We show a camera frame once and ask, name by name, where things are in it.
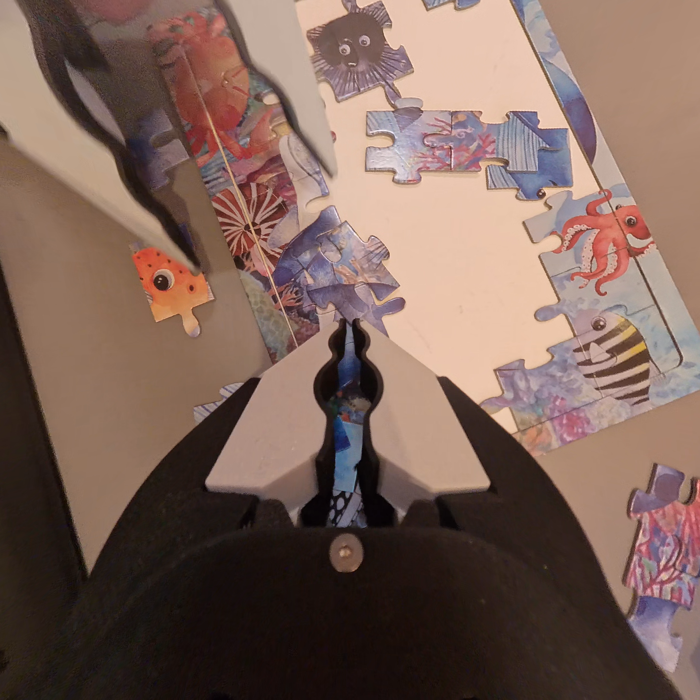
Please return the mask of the orange fish puzzle piece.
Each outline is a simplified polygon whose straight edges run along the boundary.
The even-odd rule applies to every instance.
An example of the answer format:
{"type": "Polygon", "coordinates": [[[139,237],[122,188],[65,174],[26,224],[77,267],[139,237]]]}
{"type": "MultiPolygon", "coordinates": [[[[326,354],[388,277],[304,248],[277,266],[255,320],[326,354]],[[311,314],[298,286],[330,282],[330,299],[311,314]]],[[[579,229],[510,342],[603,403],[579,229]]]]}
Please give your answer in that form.
{"type": "Polygon", "coordinates": [[[214,300],[205,276],[194,275],[158,248],[134,243],[130,250],[154,320],[179,316],[188,336],[198,337],[200,327],[193,309],[214,300]]]}

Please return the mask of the joined striped coral puzzle pieces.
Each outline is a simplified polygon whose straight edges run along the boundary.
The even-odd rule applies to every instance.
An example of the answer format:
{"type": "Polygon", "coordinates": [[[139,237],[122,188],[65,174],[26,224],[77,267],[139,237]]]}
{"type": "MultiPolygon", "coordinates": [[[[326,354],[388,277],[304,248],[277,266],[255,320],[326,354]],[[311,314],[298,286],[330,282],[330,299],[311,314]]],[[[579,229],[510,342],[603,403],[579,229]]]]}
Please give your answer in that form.
{"type": "Polygon", "coordinates": [[[423,171],[479,172],[485,160],[503,161],[517,173],[536,172],[539,151],[549,148],[514,113],[489,123],[479,110],[370,110],[366,134],[392,138],[391,145],[366,148],[365,170],[392,172],[397,184],[419,183],[423,171]]]}

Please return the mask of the white blue striped puzzle piece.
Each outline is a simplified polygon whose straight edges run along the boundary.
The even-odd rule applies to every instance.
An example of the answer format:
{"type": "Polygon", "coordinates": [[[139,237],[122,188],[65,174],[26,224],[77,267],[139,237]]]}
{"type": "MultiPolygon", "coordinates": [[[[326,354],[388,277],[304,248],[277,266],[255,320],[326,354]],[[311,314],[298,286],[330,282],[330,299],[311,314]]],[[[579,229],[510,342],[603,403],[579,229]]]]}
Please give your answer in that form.
{"type": "Polygon", "coordinates": [[[241,387],[243,382],[236,382],[232,384],[224,385],[220,390],[220,398],[214,402],[208,402],[205,404],[197,405],[193,409],[194,419],[196,424],[200,424],[206,419],[208,415],[213,413],[227,398],[230,398],[235,394],[241,387]]]}

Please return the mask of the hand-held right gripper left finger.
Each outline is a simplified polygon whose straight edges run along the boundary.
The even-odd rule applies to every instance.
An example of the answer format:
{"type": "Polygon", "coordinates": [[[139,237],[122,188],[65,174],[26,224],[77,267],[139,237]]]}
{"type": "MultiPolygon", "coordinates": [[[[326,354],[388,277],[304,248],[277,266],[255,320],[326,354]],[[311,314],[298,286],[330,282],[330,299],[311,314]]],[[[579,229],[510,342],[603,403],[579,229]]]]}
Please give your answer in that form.
{"type": "Polygon", "coordinates": [[[346,322],[332,322],[264,372],[206,478],[208,491],[279,501],[296,521],[332,492],[334,418],[346,322]]]}

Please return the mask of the black sea urchin puzzle pieces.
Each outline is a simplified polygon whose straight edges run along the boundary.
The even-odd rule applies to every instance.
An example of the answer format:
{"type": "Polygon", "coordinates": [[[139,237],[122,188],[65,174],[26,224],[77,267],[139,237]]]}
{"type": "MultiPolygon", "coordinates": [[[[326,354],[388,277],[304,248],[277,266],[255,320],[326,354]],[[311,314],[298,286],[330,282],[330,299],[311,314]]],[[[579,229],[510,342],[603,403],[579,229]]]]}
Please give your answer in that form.
{"type": "Polygon", "coordinates": [[[392,27],[386,6],[382,1],[342,4],[345,15],[306,32],[317,80],[330,85],[337,101],[381,87],[395,107],[401,99],[395,82],[414,67],[405,47],[393,48],[386,39],[384,31],[392,27]]]}

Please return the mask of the ocean jigsaw puzzle board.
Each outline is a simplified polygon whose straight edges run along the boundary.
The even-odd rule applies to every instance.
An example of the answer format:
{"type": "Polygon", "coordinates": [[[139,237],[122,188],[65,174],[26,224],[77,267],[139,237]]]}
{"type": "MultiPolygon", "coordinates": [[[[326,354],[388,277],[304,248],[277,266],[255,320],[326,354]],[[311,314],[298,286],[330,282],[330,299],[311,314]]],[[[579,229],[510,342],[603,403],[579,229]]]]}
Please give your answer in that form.
{"type": "Polygon", "coordinates": [[[392,107],[376,87],[337,101],[329,180],[240,57],[212,1],[147,30],[221,235],[271,362],[332,320],[300,283],[276,285],[291,241],[334,206],[389,250],[405,307],[388,336],[447,375],[534,456],[699,391],[699,334],[617,169],[541,1],[383,1],[390,46],[414,71],[392,107]],[[479,110],[566,128],[573,185],[538,201],[488,190],[479,172],[419,183],[366,171],[370,110],[479,110]]]}

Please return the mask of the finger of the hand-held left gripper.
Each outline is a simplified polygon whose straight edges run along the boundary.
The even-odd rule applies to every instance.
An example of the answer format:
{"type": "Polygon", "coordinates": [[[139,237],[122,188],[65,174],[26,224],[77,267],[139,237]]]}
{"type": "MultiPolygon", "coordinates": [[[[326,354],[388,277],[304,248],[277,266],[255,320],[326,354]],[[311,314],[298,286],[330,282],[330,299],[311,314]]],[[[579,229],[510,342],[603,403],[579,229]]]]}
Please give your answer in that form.
{"type": "Polygon", "coordinates": [[[148,187],[90,71],[109,64],[70,2],[1,2],[1,130],[11,144],[198,273],[191,243],[148,187]]]}
{"type": "Polygon", "coordinates": [[[332,177],[337,160],[293,1],[217,1],[248,67],[269,83],[287,121],[332,177]]]}

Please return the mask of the small blue puzzle piece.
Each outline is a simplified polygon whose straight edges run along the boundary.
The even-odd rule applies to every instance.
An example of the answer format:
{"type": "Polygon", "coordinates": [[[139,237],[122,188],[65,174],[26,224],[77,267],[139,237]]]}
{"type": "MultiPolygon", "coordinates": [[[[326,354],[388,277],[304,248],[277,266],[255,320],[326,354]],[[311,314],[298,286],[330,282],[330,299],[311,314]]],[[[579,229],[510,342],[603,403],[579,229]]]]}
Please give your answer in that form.
{"type": "Polygon", "coordinates": [[[347,349],[338,366],[339,387],[329,401],[334,418],[335,491],[354,491],[357,480],[363,421],[369,406],[361,392],[360,372],[360,361],[347,349]]]}

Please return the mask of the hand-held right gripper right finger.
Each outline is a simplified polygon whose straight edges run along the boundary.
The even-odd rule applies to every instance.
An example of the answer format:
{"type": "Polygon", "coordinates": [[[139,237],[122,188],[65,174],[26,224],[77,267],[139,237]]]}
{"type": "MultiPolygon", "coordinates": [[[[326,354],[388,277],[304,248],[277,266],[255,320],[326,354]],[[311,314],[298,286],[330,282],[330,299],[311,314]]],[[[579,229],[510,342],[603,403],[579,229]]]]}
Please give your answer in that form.
{"type": "Polygon", "coordinates": [[[370,400],[358,464],[369,527],[392,526],[415,501],[488,491],[491,481],[437,375],[370,324],[353,322],[370,400]]]}

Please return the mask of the joined pink coral puzzle pieces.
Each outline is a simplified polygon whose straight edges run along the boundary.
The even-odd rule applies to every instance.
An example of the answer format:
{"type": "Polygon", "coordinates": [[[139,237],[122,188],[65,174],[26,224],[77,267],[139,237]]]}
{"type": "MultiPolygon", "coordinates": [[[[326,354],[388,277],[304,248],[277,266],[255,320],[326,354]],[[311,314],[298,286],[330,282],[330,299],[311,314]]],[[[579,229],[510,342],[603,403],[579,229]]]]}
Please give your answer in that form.
{"type": "Polygon", "coordinates": [[[632,494],[628,516],[638,523],[625,585],[634,592],[628,623],[664,671],[675,671],[682,639],[671,631],[680,608],[692,609],[699,586],[699,480],[680,500],[685,474],[656,463],[647,490],[632,494]]]}

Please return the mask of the purple coral puzzle piece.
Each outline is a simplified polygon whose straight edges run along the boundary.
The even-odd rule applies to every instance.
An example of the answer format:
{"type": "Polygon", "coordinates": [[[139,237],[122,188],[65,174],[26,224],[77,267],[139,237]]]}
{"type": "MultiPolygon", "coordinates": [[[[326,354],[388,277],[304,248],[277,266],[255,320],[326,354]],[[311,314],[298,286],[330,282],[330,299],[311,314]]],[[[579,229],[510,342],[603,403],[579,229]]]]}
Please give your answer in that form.
{"type": "Polygon", "coordinates": [[[273,278],[276,285],[300,283],[318,310],[332,305],[347,321],[365,320],[388,335],[384,316],[405,307],[404,298],[390,297],[399,283],[384,265],[388,258],[380,239],[362,240],[328,206],[287,245],[273,278]]]}

